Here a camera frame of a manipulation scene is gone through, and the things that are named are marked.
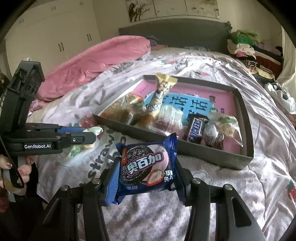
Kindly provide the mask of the left hand painted nails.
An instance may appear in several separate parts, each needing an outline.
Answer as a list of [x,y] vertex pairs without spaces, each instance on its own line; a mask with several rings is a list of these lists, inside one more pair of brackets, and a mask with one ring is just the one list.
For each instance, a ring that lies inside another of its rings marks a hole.
[[22,193],[25,184],[30,180],[30,174],[32,172],[32,165],[34,164],[33,156],[21,157],[25,162],[22,165],[14,164],[13,161],[1,154],[1,170],[7,170],[10,174],[10,178],[1,177],[1,188],[5,188],[8,191],[14,191],[16,193]]

